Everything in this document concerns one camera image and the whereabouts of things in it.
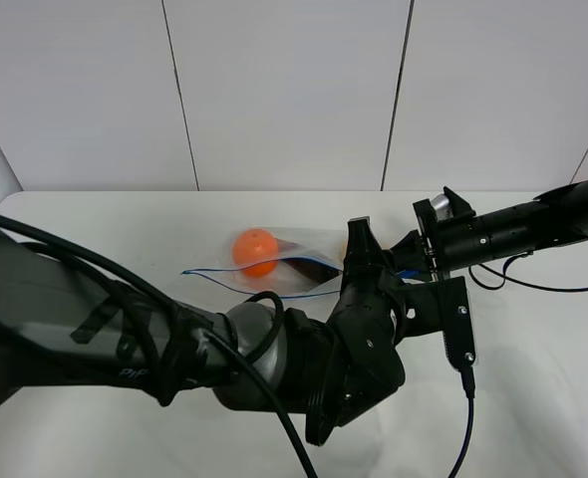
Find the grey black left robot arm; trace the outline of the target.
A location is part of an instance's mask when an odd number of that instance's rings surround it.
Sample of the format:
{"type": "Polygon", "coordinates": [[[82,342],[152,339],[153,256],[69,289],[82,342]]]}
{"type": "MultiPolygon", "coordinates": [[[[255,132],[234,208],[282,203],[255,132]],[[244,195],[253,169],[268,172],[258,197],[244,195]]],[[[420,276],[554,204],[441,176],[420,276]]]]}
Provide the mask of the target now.
{"type": "Polygon", "coordinates": [[[402,280],[371,232],[350,227],[339,300],[326,322],[271,291],[226,313],[171,299],[84,247],[0,215],[0,405],[28,386],[106,385],[161,405],[197,388],[225,407],[306,418],[324,443],[405,381],[402,280]]]}

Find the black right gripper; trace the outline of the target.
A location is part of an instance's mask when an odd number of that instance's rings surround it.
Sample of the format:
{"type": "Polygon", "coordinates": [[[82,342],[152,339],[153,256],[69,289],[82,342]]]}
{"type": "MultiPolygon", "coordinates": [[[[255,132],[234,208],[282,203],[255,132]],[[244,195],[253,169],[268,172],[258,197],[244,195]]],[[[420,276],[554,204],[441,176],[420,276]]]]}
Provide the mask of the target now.
{"type": "Polygon", "coordinates": [[[414,211],[420,232],[409,232],[386,251],[394,269],[422,269],[424,251],[437,280],[473,265],[473,217],[438,222],[429,199],[416,202],[414,211]]]}

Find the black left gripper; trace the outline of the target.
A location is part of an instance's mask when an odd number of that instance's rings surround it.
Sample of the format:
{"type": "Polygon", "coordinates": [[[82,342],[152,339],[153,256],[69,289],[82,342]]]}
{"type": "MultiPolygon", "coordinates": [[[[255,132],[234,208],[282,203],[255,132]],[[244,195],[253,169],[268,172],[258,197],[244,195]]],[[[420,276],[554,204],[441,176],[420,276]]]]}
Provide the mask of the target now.
{"type": "Polygon", "coordinates": [[[370,217],[348,221],[341,294],[322,327],[329,341],[325,361],[312,381],[306,407],[305,439],[325,444],[342,427],[394,394],[406,380],[396,351],[408,327],[404,286],[384,266],[384,252],[370,217]]]}

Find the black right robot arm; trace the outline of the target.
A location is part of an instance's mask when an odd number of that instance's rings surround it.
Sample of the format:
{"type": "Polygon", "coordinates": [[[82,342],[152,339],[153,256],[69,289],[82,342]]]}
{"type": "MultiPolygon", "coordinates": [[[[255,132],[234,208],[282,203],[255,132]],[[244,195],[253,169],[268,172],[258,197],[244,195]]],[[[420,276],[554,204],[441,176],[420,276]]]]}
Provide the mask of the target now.
{"type": "Polygon", "coordinates": [[[436,276],[588,241],[588,179],[478,215],[449,188],[414,204],[419,228],[388,255],[397,271],[436,276]]]}

